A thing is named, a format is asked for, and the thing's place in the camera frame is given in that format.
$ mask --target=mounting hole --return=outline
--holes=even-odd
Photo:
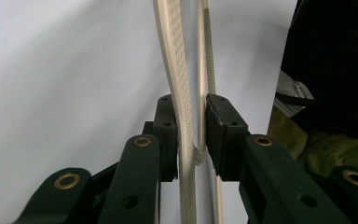
[[[318,202],[308,194],[300,194],[298,195],[298,200],[301,201],[303,204],[305,204],[308,207],[316,207],[318,206]]]
[[[269,147],[272,145],[272,140],[263,136],[258,136],[257,138],[255,138],[255,142],[263,147]]]
[[[136,147],[147,147],[150,145],[152,141],[149,138],[146,137],[139,137],[137,139],[135,139],[135,141],[133,141],[133,144]]]
[[[138,198],[136,196],[131,195],[121,200],[121,206],[124,209],[132,209],[138,204],[138,202]]]
[[[351,171],[351,170],[345,170],[342,175],[346,180],[351,182],[352,184],[358,186],[358,172]]]
[[[54,182],[54,188],[56,189],[71,189],[80,181],[80,175],[67,173],[60,175]]]

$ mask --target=camouflage fabric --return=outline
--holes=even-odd
[[[269,120],[267,135],[276,138],[297,161],[307,144],[307,133],[274,106]]]
[[[275,137],[306,170],[329,176],[336,166],[358,168],[358,139],[342,133],[305,133],[277,107],[273,107],[268,135]]]
[[[315,174],[329,176],[336,166],[358,168],[358,139],[342,133],[313,132],[298,162]]]

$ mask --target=white fabric strip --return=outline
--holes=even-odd
[[[202,164],[206,154],[206,136],[205,136],[205,107],[206,107],[206,56],[205,56],[205,34],[204,34],[204,18],[203,18],[204,0],[198,0],[198,82],[199,82],[199,156],[197,157],[197,165]]]
[[[204,12],[205,8],[208,7],[207,0],[198,1],[198,46],[199,46],[199,61],[198,61],[198,72],[199,72],[199,157],[197,165],[201,164],[206,156],[206,118],[205,118],[205,107],[206,107],[206,48],[205,48],[205,20]],[[223,224],[223,199],[222,199],[222,186],[221,179],[216,176],[213,165],[210,166],[211,185],[213,191],[213,213],[214,223]]]
[[[179,0],[154,0],[158,37],[179,127],[181,222],[197,223],[195,148]]]

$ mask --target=white background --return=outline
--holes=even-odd
[[[182,3],[193,97],[196,5]],[[265,133],[296,1],[209,5],[217,93]],[[152,0],[0,0],[0,223],[54,172],[117,162],[168,93]],[[213,223],[207,164],[196,178],[198,222]],[[178,182],[163,183],[161,197],[161,223],[179,223]],[[238,183],[224,183],[223,198],[225,222],[246,223]]]

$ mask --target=textured fabric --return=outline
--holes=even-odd
[[[305,169],[322,176],[329,176],[336,166],[358,168],[358,139],[341,133],[313,132],[298,162]]]
[[[203,0],[198,1],[197,5],[197,25],[198,25],[198,110],[199,110],[199,123],[198,123],[198,134],[199,134],[199,156],[197,160],[197,165],[200,165],[205,159],[206,146],[205,146],[205,107],[206,107],[206,55],[205,55],[205,34],[204,34],[204,18],[203,18],[203,9],[204,4]]]
[[[307,133],[287,118],[276,106],[272,108],[267,134],[278,139],[295,160],[298,159],[307,144]]]
[[[179,181],[182,223],[197,223],[195,163],[190,88],[179,0],[155,0],[158,37],[179,129]]]

